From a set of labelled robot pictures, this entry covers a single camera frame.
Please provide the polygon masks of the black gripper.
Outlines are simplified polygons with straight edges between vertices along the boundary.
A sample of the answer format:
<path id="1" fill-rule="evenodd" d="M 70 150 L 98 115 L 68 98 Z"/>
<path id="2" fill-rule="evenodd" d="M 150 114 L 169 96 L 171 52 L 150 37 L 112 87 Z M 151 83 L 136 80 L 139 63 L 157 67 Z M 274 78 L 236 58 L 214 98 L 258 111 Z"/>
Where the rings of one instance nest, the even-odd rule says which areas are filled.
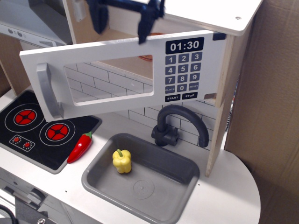
<path id="1" fill-rule="evenodd" d="M 102 34 L 107 26 L 108 6 L 118 7 L 134 12 L 140 12 L 141 20 L 138 23 L 139 44 L 146 42 L 155 21 L 164 16 L 164 0 L 149 0 L 146 3 L 134 0 L 87 0 L 93 28 Z"/>

